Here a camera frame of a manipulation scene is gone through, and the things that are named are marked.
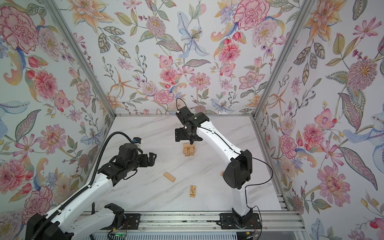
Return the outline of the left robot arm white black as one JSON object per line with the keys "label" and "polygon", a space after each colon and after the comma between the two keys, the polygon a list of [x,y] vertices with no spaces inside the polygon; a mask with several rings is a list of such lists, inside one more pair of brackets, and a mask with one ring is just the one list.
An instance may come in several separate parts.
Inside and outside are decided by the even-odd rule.
{"label": "left robot arm white black", "polygon": [[110,203],[84,219],[79,216],[102,194],[128,179],[138,168],[152,167],[157,155],[144,154],[135,144],[120,146],[118,155],[101,166],[88,184],[46,214],[35,214],[27,223],[27,240],[82,240],[104,228],[112,230],[129,222],[122,207]]}

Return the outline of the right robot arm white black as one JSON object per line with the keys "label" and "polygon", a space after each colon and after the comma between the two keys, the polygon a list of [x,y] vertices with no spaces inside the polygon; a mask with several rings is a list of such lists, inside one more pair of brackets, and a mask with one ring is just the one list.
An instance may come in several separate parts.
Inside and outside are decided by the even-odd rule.
{"label": "right robot arm white black", "polygon": [[253,210],[248,207],[245,184],[253,172],[252,153],[242,151],[222,135],[204,113],[193,114],[188,107],[177,110],[176,116],[183,127],[175,129],[175,140],[207,142],[226,164],[223,179],[233,192],[233,221],[245,228],[251,220]]}

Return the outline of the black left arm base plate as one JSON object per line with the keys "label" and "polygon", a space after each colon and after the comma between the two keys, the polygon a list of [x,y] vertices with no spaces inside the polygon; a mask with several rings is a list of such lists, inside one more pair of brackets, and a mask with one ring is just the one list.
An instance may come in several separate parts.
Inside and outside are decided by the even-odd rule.
{"label": "black left arm base plate", "polygon": [[106,227],[107,230],[138,230],[141,214],[134,214],[134,213],[124,213],[123,215],[119,215],[116,220],[113,221],[113,223]]}

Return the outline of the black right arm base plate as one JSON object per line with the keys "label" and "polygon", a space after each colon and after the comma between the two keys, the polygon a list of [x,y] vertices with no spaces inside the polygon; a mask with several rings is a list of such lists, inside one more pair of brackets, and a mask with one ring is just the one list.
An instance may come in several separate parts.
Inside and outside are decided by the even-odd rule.
{"label": "black right arm base plate", "polygon": [[261,230],[262,221],[259,214],[249,211],[245,216],[236,212],[220,213],[219,226],[222,230]]}

